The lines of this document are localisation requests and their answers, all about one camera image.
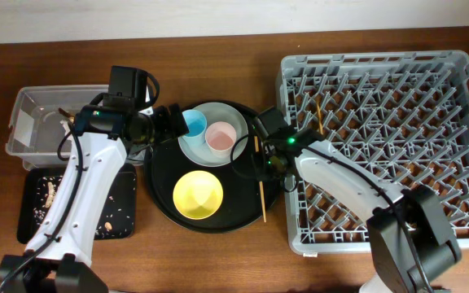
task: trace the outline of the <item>plastic bin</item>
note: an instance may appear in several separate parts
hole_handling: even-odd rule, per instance
[[[461,51],[288,56],[278,106],[298,130],[318,128],[383,179],[427,185],[469,247],[469,57]],[[288,188],[292,178],[287,179]],[[304,256],[369,251],[366,224],[308,182],[286,193],[291,249]]]
[[[10,124],[11,134],[5,146],[8,155],[23,159],[25,169],[64,166],[57,157],[57,148],[65,134],[58,109],[77,113],[97,94],[107,92],[107,85],[60,85],[25,87],[15,99]],[[64,156],[71,144],[65,143]],[[144,153],[134,157],[133,164],[142,164]]]

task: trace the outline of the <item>black tray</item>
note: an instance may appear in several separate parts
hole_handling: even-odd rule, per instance
[[[205,103],[209,102],[226,103],[242,113],[246,120],[251,120],[256,116],[255,111],[238,103],[226,101]],[[249,127],[249,133],[252,136],[255,135],[252,127]],[[233,163],[237,170],[247,174],[254,173],[251,163],[251,154],[255,152],[252,136],[249,137],[245,150]],[[215,175],[224,190],[220,208],[212,216],[203,220],[191,220],[184,217],[173,203],[173,188],[177,181],[188,172],[195,170],[204,170]],[[215,168],[195,164],[182,153],[177,140],[156,147],[152,156],[146,156],[144,174],[147,189],[156,206],[171,221],[187,229],[203,233],[223,233],[249,225],[262,215],[258,181],[237,176],[230,164]],[[270,208],[278,198],[279,182],[266,182],[264,195],[265,207]]]
[[[51,181],[59,186],[64,170],[65,168],[35,168],[28,173],[24,183],[20,220],[17,226],[17,240],[20,243],[26,244],[35,235],[50,209],[44,207],[45,194],[48,193],[46,184]],[[95,227],[95,240],[126,238],[133,234],[136,186],[135,167],[132,164],[125,164],[113,180],[107,195],[99,223]],[[109,231],[104,227],[106,222],[112,225]]]

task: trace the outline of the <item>pink cup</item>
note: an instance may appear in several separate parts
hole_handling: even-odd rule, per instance
[[[227,122],[213,123],[205,132],[205,142],[213,155],[226,158],[236,142],[236,130]]]

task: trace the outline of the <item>blue cup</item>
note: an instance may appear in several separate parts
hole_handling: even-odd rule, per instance
[[[205,130],[208,127],[208,120],[204,114],[198,110],[187,110],[182,113],[186,121],[189,133],[183,138],[190,147],[197,147],[205,142]]]

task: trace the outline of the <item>wooden stick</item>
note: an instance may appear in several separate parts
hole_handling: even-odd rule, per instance
[[[256,152],[260,151],[258,137],[254,137],[254,149]],[[261,213],[264,215],[264,223],[267,222],[267,218],[265,217],[265,198],[264,198],[264,184],[262,181],[258,182],[260,185],[260,199],[261,199]]]
[[[316,111],[318,112],[319,133],[323,135],[322,110],[319,108],[318,102],[314,102],[316,103]]]

